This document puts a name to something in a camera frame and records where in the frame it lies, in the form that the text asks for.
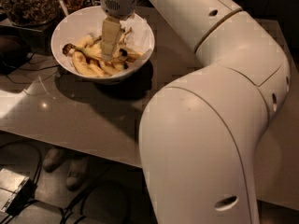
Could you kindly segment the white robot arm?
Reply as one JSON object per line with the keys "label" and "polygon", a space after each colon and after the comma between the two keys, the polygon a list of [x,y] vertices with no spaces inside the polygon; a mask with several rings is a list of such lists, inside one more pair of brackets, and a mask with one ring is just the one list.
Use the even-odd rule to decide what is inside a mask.
{"label": "white robot arm", "polygon": [[[253,160],[290,88],[284,50],[232,0],[150,0],[202,69],[159,90],[139,126],[158,224],[259,224]],[[125,18],[133,0],[101,0]]]}

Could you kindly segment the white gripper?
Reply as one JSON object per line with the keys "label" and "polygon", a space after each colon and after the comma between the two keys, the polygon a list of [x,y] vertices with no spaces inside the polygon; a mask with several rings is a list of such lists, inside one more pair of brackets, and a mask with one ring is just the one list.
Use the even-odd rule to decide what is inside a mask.
{"label": "white gripper", "polygon": [[126,21],[134,12],[136,0],[100,0],[108,15],[102,22],[101,56],[110,61],[121,37],[120,20]]}

